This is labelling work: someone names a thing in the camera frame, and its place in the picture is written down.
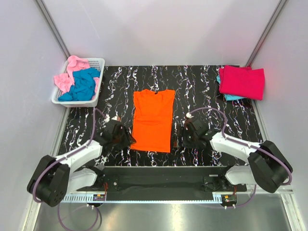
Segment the orange t shirt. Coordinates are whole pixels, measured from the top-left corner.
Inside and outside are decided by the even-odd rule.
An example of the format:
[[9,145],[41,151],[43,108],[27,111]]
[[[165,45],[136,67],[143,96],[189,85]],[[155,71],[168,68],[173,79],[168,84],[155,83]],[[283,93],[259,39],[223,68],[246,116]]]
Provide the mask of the orange t shirt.
[[133,150],[169,153],[173,120],[174,90],[136,91],[133,94]]

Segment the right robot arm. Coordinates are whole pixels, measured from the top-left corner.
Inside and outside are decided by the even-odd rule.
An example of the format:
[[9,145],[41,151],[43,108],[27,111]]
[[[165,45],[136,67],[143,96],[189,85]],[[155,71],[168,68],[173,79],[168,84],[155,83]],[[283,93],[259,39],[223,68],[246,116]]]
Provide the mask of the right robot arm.
[[219,187],[225,191],[231,190],[235,185],[253,184],[274,193],[291,180],[293,169],[273,142],[241,140],[219,129],[209,129],[195,117],[177,125],[174,145],[187,149],[210,148],[244,161],[244,166],[226,168],[223,176],[218,179]]

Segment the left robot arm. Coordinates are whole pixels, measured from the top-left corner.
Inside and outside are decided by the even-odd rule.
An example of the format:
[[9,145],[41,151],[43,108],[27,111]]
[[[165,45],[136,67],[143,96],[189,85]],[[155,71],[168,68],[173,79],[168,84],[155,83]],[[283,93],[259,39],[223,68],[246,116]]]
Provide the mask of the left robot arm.
[[57,206],[68,193],[91,187],[97,191],[104,179],[84,165],[111,150],[121,150],[136,143],[129,130],[118,120],[110,120],[90,139],[68,153],[52,157],[45,155],[39,161],[27,185],[37,203]]

